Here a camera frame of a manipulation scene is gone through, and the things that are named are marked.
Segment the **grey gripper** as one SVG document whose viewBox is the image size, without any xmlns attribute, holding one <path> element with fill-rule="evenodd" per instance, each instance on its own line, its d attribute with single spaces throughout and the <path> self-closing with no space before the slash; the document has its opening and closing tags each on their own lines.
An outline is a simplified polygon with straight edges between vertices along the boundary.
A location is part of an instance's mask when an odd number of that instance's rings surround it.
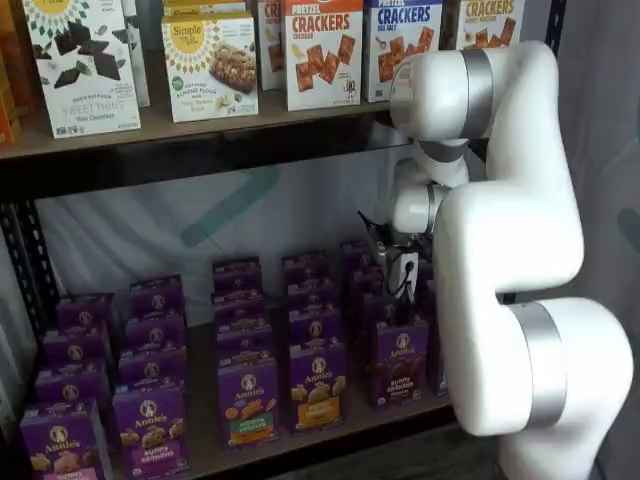
<svg viewBox="0 0 640 480">
<path fill-rule="evenodd" d="M 395 301 L 399 296 L 399 322 L 411 323 L 414 313 L 415 292 L 419 275 L 419 263 L 424 259 L 424 248 L 419 244 L 409 246 L 381 245 L 381 268 L 384 273 L 386 296 Z"/>
</svg>

